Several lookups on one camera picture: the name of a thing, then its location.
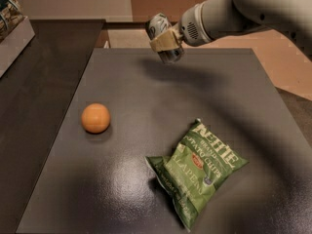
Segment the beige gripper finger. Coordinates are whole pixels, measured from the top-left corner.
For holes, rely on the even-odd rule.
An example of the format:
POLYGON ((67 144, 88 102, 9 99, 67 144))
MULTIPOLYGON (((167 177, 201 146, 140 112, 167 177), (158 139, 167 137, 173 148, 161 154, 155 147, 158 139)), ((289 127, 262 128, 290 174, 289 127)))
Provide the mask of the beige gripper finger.
POLYGON ((165 52, 178 49, 181 46, 182 35, 173 28, 169 28, 150 41, 151 49, 156 52, 165 52))

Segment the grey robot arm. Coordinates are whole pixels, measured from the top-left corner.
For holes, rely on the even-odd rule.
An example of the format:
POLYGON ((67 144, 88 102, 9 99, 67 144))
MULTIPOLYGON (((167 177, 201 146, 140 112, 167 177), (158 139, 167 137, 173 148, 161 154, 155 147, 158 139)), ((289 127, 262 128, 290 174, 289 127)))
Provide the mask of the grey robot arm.
POLYGON ((274 29, 312 59, 312 0, 206 0, 188 9, 173 26, 161 22, 150 41, 169 61, 179 59, 183 43, 197 47, 226 36, 274 29))

